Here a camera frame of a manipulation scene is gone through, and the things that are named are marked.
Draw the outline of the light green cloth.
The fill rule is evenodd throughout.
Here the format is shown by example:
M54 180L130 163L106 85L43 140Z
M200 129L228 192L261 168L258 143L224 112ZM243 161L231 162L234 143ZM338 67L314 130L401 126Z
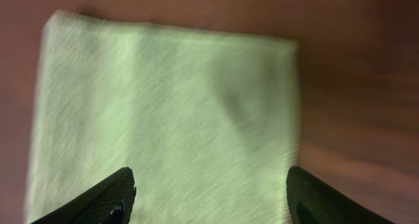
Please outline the light green cloth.
M43 28L25 221L128 166L132 223L287 223L297 50L290 39L55 12Z

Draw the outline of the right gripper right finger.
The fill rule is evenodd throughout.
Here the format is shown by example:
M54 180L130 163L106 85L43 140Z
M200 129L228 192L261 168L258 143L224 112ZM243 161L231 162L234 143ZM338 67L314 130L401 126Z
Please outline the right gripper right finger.
M393 224L299 166L290 167L286 191L293 224Z

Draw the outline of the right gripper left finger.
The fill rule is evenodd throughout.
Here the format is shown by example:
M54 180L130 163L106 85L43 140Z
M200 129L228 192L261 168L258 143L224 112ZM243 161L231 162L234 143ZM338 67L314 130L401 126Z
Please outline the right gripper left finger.
M133 171L123 167L33 224L129 224L135 197Z

